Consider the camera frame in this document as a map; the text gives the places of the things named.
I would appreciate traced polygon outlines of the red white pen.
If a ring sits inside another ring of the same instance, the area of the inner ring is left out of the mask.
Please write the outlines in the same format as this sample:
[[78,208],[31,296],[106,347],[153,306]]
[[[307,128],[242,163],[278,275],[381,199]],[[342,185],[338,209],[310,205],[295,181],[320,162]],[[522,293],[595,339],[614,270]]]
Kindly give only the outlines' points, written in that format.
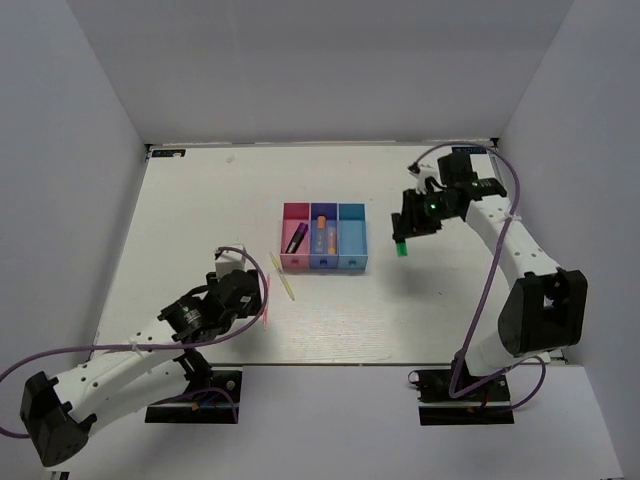
[[264,310],[263,310],[263,314],[261,316],[262,319],[262,328],[263,331],[267,330],[267,326],[268,326],[268,312],[269,312],[269,301],[270,301],[270,291],[271,291],[271,275],[267,274],[266,276],[266,293],[267,293],[267,298],[265,300],[265,304],[264,304]]

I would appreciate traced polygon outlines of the black green highlighter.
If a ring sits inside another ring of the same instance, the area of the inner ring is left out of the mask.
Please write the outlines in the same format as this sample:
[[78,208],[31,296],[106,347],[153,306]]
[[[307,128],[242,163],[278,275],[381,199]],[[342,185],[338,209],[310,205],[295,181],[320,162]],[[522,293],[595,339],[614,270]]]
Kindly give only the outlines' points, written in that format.
[[396,252],[397,255],[402,258],[402,257],[407,257],[408,256],[408,250],[407,250],[407,245],[405,242],[398,242],[396,244]]

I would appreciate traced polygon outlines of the yellow pen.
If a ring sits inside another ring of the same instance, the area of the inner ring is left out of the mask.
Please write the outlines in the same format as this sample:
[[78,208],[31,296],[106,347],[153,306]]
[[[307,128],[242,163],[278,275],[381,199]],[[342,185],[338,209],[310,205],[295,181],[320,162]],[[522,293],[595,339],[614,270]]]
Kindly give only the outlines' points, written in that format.
[[295,300],[295,295],[294,295],[294,292],[292,290],[291,285],[289,284],[289,282],[288,282],[288,280],[287,280],[287,278],[285,276],[284,269],[283,269],[283,267],[281,265],[281,262],[279,261],[278,257],[272,252],[269,253],[269,257],[270,257],[271,262],[272,262],[272,264],[273,264],[273,266],[274,266],[274,268],[276,270],[276,273],[277,273],[277,275],[278,275],[278,277],[280,279],[280,282],[281,282],[283,288],[285,289],[285,291],[286,291],[287,295],[289,296],[290,300],[294,301]]

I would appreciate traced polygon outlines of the grey orange highlighter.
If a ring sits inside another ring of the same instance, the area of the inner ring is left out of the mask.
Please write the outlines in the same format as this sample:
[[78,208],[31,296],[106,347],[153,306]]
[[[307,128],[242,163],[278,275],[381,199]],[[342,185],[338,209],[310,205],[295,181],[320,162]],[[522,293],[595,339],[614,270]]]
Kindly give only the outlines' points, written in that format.
[[316,220],[314,253],[321,255],[325,252],[326,244],[326,217],[320,215]]

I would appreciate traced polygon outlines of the yellow orange highlighter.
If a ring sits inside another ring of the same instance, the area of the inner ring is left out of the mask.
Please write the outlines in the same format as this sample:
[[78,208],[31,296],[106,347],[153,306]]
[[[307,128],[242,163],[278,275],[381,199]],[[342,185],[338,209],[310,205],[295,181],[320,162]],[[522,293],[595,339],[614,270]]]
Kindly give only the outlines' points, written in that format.
[[336,251],[336,229],[330,227],[327,229],[327,253],[333,255]]

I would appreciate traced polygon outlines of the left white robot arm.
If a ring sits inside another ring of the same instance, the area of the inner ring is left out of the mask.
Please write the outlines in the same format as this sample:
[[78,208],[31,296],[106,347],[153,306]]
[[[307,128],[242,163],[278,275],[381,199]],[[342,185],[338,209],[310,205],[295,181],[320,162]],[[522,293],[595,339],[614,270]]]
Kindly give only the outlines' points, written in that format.
[[20,418],[42,465],[67,461],[99,430],[150,404],[183,393],[205,396],[212,369],[196,347],[227,333],[235,320],[261,313],[261,282],[255,270],[234,270],[162,309],[124,350],[28,378]]

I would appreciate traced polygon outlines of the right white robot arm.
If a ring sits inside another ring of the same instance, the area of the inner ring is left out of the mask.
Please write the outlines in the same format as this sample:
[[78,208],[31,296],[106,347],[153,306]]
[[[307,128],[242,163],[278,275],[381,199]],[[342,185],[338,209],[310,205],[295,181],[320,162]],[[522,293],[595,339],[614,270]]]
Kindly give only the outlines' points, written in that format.
[[[552,259],[523,225],[516,197],[496,178],[482,178],[460,147],[438,159],[437,169],[419,162],[408,168],[417,185],[404,191],[400,212],[391,216],[399,256],[406,242],[437,233],[445,221],[460,219],[484,242],[493,259],[479,305],[463,345],[451,364],[449,394],[472,399],[488,382],[543,352],[580,341],[588,282],[579,270]],[[496,273],[510,291],[495,329],[472,341]]]

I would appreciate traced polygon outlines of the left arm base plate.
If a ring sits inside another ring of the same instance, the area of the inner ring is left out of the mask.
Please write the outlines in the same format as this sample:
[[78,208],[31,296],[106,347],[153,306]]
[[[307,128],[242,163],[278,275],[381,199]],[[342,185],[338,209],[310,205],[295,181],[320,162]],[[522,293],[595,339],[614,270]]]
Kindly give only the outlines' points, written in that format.
[[146,408],[147,424],[233,425],[239,420],[243,369],[214,368],[202,384]]

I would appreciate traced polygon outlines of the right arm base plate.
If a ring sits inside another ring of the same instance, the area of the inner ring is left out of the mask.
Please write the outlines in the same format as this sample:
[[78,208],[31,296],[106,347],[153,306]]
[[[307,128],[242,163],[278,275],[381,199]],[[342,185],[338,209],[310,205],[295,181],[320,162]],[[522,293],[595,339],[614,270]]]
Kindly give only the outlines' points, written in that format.
[[449,395],[448,368],[412,370],[408,383],[418,392],[421,426],[511,425],[514,416],[505,375],[459,398]]

